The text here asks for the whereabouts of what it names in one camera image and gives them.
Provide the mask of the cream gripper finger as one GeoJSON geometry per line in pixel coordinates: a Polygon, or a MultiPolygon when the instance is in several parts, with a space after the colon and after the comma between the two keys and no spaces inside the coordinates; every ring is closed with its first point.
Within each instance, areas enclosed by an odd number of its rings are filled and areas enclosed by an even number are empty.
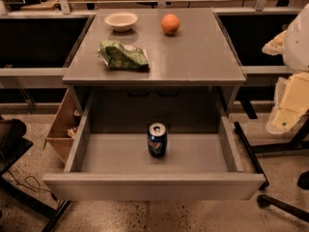
{"type": "Polygon", "coordinates": [[[266,43],[262,48],[262,52],[271,56],[282,55],[285,36],[286,30],[282,31],[280,34],[278,34],[272,40],[266,43]]]}
{"type": "Polygon", "coordinates": [[[289,78],[279,77],[275,85],[274,107],[266,129],[272,134],[290,131],[309,110],[309,73],[300,72],[289,78]]]}

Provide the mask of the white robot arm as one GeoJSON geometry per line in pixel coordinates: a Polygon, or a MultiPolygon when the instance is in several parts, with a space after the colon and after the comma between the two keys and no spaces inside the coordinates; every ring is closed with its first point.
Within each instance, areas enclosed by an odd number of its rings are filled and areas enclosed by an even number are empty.
{"type": "Polygon", "coordinates": [[[280,54],[294,73],[279,77],[275,85],[274,107],[268,117],[267,131],[282,134],[293,128],[309,110],[309,5],[288,28],[266,43],[262,52],[280,54]]]}

